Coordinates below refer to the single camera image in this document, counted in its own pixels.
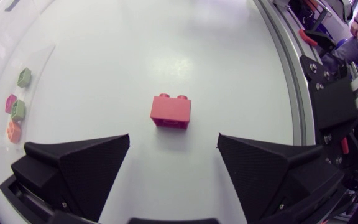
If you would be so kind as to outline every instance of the small block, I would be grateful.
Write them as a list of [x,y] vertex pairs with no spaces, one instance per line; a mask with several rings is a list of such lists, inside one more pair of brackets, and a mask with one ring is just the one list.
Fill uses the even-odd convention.
[[19,78],[17,79],[17,86],[20,88],[24,88],[30,84],[31,81],[31,70],[28,68],[23,69],[20,72]]
[[167,94],[153,99],[151,119],[156,126],[187,129],[190,122],[191,100],[180,95],[170,98]]
[[19,124],[10,121],[9,125],[12,126],[10,129],[10,133],[8,133],[7,137],[12,143],[18,143],[20,141],[20,137],[22,135],[22,130]]
[[25,106],[24,102],[21,100],[16,100],[12,105],[11,119],[13,121],[22,121],[25,116]]
[[6,103],[5,103],[5,112],[7,113],[11,113],[12,111],[12,105],[13,103],[17,100],[16,96],[11,94],[10,96],[8,96],[8,98],[6,99]]

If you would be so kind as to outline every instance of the white table surface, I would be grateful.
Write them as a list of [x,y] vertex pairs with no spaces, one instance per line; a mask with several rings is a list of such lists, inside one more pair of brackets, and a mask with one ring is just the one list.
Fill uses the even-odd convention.
[[[131,139],[99,222],[246,222],[216,149],[219,132],[293,142],[282,65],[253,1],[56,0],[39,19],[56,46],[23,138]],[[186,131],[155,127],[160,93],[192,100]],[[0,149],[0,184],[22,155]],[[24,222],[1,191],[0,221]]]

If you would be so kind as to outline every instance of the red lego brick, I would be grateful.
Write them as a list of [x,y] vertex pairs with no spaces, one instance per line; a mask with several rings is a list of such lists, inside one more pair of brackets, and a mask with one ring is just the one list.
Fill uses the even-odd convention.
[[161,93],[153,99],[150,117],[156,126],[187,129],[190,122],[191,100],[186,96],[170,98]]
[[20,136],[22,135],[22,129],[20,128],[20,125],[10,121],[8,124],[8,128],[6,129],[7,132],[7,138],[12,143],[18,143],[20,140]]

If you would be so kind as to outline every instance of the black 3d printed part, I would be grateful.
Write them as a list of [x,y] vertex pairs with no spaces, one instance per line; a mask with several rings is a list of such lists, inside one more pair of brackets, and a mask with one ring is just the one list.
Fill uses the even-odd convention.
[[[9,193],[6,188],[28,191],[27,195],[42,199],[51,210],[97,222],[128,148],[128,135],[61,144],[28,142],[26,156],[11,166],[16,180],[0,188],[5,195]],[[39,210],[32,206],[33,212]]]
[[294,214],[301,222],[336,192],[343,178],[320,157],[321,146],[286,146],[220,134],[218,148],[249,223],[308,198],[315,204]]

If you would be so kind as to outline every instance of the bolt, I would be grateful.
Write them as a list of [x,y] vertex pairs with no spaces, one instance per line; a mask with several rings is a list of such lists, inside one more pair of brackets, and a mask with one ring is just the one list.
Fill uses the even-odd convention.
[[317,65],[316,64],[310,64],[310,70],[313,72],[313,73],[317,73]]
[[326,144],[328,144],[331,140],[333,140],[333,136],[331,134],[324,136],[324,142]]
[[324,88],[323,84],[317,83],[316,84],[317,90],[322,90]]
[[329,72],[324,71],[324,77],[326,77],[326,79],[329,79]]
[[339,164],[341,164],[342,163],[342,156],[338,156],[337,158],[336,158],[336,165],[339,165]]

